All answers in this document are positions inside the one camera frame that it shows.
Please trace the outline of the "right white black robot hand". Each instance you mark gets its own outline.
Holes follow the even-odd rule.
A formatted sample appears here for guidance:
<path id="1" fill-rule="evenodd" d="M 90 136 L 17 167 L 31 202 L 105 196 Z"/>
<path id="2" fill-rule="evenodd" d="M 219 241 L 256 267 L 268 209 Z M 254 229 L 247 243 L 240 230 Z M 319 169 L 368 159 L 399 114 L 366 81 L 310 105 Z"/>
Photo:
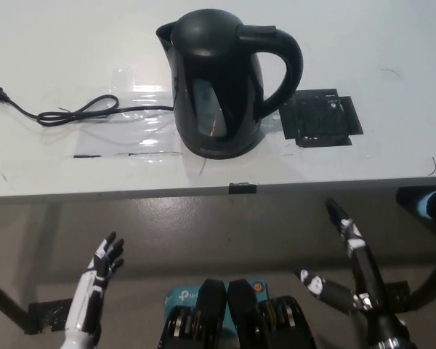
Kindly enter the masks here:
<path id="1" fill-rule="evenodd" d="M 306 269 L 296 271 L 294 275 L 313 297 L 343 313 L 388 309 L 385 284 L 367 241 L 353 219 L 335 200 L 327 199 L 326 208 L 352 263 L 355 291 Z"/>

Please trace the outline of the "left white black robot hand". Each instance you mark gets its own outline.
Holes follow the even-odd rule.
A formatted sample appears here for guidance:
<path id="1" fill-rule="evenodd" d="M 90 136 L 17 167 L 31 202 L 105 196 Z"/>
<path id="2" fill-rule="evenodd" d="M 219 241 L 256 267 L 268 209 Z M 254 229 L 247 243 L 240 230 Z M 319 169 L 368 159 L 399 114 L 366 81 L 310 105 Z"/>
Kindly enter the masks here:
<path id="1" fill-rule="evenodd" d="M 65 330 L 93 335 L 99 325 L 105 292 L 115 272 L 123 265 L 124 240 L 112 232 L 102 240 L 82 273 L 68 312 Z"/>

